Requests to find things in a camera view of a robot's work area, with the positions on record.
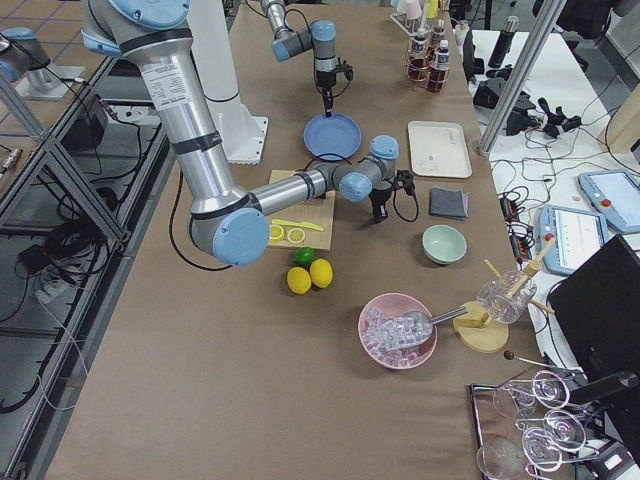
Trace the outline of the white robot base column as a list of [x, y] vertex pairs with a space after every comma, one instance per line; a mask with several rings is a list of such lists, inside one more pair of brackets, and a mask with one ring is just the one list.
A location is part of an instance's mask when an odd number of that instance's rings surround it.
[[269, 120], [252, 115], [241, 100], [223, 3], [191, 1], [188, 23], [194, 38], [196, 70], [227, 160], [257, 165]]

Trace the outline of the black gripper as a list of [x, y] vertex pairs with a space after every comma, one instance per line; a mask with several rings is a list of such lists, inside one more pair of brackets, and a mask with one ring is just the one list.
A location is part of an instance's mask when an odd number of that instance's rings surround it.
[[383, 182], [381, 186], [371, 190], [368, 198], [372, 206], [374, 223], [381, 223], [388, 218], [387, 202], [391, 199], [393, 192], [394, 186], [391, 182]]
[[324, 105], [324, 115], [329, 118], [333, 112], [333, 93], [332, 89], [336, 86], [336, 72], [331, 71], [315, 71], [316, 87], [322, 92], [322, 100]]

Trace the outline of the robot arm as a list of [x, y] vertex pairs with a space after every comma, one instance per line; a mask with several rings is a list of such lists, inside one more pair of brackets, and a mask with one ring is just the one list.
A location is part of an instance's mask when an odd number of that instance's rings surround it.
[[225, 267], [256, 261], [270, 240], [271, 213], [337, 190], [361, 202], [396, 174], [399, 143], [379, 135], [355, 165], [320, 164], [247, 191], [238, 185], [191, 58], [186, 1], [85, 1], [87, 48], [121, 56], [142, 74], [193, 201], [188, 233]]
[[288, 11], [284, 1], [261, 1], [261, 9], [269, 21], [274, 40], [272, 50], [280, 62], [307, 51], [314, 56], [314, 83], [322, 96], [324, 115], [331, 117], [334, 108], [333, 89], [339, 72], [336, 55], [336, 28], [330, 20], [316, 20], [304, 29], [296, 30], [286, 21]]

